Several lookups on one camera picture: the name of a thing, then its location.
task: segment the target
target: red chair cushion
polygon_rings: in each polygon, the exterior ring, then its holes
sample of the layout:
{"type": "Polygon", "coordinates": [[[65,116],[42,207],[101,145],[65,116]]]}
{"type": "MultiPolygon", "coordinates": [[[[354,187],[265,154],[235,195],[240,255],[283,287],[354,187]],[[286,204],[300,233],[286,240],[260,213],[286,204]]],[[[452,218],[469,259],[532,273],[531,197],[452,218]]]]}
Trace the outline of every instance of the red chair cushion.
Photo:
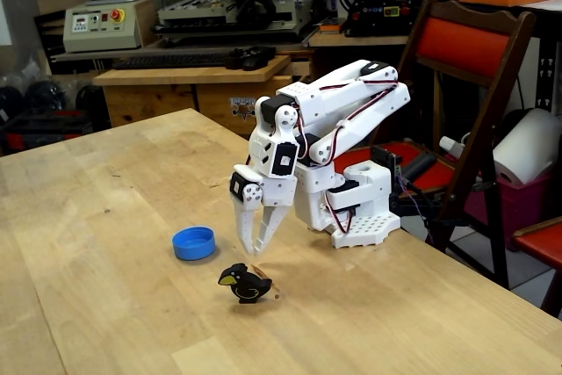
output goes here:
{"type": "Polygon", "coordinates": [[[562,270],[562,222],[536,232],[516,236],[519,248],[543,263],[562,270]]]}
{"type": "MultiPolygon", "coordinates": [[[[387,149],[391,153],[401,156],[402,166],[411,162],[422,152],[414,144],[409,142],[391,142],[389,144],[381,145],[381,147],[387,149]]],[[[370,159],[370,148],[349,151],[348,153],[342,154],[335,159],[335,171],[343,173],[346,167],[357,164],[358,162],[365,162],[370,159]]],[[[424,191],[435,188],[443,188],[449,184],[449,181],[453,176],[453,172],[453,169],[442,162],[437,161],[433,166],[431,166],[431,168],[418,177],[414,184],[424,191]]]]}
{"type": "Polygon", "coordinates": [[[509,37],[438,18],[428,18],[416,53],[473,74],[494,78],[509,37]]]}

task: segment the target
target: paper towel roll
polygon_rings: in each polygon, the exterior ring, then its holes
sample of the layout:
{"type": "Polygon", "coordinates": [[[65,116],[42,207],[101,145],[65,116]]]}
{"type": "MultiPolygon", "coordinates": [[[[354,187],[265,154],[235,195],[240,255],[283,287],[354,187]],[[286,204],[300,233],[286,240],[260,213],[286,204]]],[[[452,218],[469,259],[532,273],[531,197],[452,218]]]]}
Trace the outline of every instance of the paper towel roll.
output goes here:
{"type": "Polygon", "coordinates": [[[562,123],[546,110],[533,109],[494,149],[498,177],[514,185],[542,176],[558,160],[562,123]]]}

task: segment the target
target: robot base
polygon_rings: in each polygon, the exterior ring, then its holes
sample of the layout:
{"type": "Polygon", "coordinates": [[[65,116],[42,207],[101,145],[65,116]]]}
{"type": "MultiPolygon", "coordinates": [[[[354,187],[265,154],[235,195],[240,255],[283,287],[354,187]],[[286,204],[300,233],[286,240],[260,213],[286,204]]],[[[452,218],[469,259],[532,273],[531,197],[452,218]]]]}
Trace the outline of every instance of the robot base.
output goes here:
{"type": "Polygon", "coordinates": [[[397,228],[400,228],[400,217],[390,212],[375,217],[354,217],[347,234],[340,229],[332,233],[332,245],[336,249],[378,245],[397,228]]]}

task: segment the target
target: white robotic arm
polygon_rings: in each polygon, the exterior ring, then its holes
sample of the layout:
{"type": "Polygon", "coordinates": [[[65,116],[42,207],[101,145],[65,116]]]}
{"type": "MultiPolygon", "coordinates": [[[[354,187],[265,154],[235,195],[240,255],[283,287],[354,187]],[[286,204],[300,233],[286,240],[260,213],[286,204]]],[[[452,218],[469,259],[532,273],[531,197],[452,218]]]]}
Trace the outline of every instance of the white robotic arm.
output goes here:
{"type": "Polygon", "coordinates": [[[397,79],[396,69],[384,63],[357,61],[256,102],[252,163],[234,166],[230,184],[238,236],[249,254],[263,251],[293,200],[297,216],[332,232],[336,248],[380,243],[400,226],[388,211],[388,169],[363,162],[339,175],[333,164],[409,102],[397,79]],[[263,220],[254,244],[253,213],[260,205],[263,220]]]}

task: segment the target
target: toy bird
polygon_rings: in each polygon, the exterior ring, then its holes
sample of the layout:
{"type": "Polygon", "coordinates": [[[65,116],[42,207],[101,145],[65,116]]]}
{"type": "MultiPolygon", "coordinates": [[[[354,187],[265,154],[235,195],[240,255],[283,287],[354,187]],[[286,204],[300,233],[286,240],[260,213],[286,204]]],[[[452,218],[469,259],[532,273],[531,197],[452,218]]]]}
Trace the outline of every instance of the toy bird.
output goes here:
{"type": "Polygon", "coordinates": [[[243,263],[235,263],[222,271],[219,284],[229,285],[232,293],[240,299],[239,303],[256,303],[271,288],[269,278],[259,278],[248,272],[248,267],[243,263]]]}

